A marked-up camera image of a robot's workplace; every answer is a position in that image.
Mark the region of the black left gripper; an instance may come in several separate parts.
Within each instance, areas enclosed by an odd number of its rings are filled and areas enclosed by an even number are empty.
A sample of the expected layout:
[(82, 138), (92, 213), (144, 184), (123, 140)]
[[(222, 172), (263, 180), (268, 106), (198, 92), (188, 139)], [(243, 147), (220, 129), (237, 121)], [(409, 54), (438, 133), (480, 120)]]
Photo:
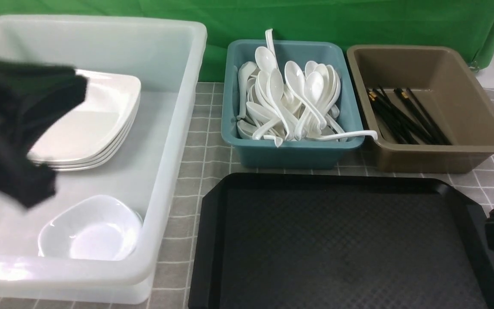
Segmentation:
[(56, 194), (57, 172), (30, 149), (84, 102), (88, 78), (71, 65), (0, 59), (0, 193), (31, 209)]

